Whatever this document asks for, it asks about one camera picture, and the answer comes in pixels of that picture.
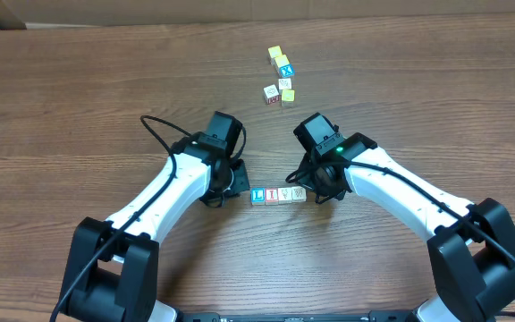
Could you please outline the wooden block green side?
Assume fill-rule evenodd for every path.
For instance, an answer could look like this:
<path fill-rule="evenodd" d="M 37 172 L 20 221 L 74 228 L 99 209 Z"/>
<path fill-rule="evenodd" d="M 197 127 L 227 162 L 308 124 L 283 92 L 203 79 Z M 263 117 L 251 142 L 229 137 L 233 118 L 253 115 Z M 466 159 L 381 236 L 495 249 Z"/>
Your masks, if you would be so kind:
<path fill-rule="evenodd" d="M 294 186 L 291 188 L 291 197 L 293 203 L 305 202 L 307 200 L 307 191 L 303 187 Z"/>

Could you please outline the wooden block red letter Y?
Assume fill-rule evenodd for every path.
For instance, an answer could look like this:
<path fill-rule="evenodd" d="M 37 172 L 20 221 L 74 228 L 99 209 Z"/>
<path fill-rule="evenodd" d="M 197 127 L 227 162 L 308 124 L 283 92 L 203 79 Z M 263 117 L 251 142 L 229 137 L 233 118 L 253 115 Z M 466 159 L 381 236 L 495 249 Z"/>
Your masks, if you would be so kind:
<path fill-rule="evenodd" d="M 253 206 L 266 204 L 266 189 L 252 188 L 250 190 L 250 201 Z"/>

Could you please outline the wooden block red apple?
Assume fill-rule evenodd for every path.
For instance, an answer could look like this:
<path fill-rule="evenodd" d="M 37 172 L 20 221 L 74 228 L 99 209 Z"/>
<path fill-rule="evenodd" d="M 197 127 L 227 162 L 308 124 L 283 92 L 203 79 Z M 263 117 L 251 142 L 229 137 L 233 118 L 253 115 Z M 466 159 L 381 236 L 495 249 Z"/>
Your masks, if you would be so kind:
<path fill-rule="evenodd" d="M 292 188 L 291 187 L 280 187 L 277 189 L 278 203 L 288 204 L 292 203 Z"/>

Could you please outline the wooden block red letter I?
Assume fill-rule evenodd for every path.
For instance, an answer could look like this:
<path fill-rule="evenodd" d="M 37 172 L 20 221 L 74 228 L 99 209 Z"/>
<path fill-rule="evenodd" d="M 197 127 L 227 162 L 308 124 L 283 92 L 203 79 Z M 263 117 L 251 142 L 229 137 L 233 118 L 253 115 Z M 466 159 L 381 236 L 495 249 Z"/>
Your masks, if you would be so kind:
<path fill-rule="evenodd" d="M 265 204 L 277 205 L 279 203 L 279 194 L 277 188 L 265 188 Z"/>

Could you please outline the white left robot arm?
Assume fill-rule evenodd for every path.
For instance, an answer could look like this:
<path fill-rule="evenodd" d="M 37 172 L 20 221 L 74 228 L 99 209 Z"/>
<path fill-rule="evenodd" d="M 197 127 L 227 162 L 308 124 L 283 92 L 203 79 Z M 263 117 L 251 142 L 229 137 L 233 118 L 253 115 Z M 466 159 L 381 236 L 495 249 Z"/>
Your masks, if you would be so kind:
<path fill-rule="evenodd" d="M 196 201 L 212 208 L 249 189 L 241 159 L 246 130 L 216 112 L 204 131 L 166 145 L 167 162 L 127 206 L 106 220 L 84 218 L 74 230 L 51 319 L 177 322 L 179 310 L 157 300 L 160 247 Z"/>

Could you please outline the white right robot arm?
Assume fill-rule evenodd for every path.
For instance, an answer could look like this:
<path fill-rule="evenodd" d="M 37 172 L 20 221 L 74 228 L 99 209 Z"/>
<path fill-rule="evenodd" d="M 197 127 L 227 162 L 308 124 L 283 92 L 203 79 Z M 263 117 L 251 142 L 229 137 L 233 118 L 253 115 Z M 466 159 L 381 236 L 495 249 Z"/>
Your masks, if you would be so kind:
<path fill-rule="evenodd" d="M 350 192 L 369 199 L 426 243 L 436 295 L 409 321 L 493 321 L 515 301 L 515 224 L 494 199 L 477 204 L 436 188 L 396 163 L 369 137 L 343 137 L 315 113 L 293 131 L 305 149 L 288 183 L 316 202 Z"/>

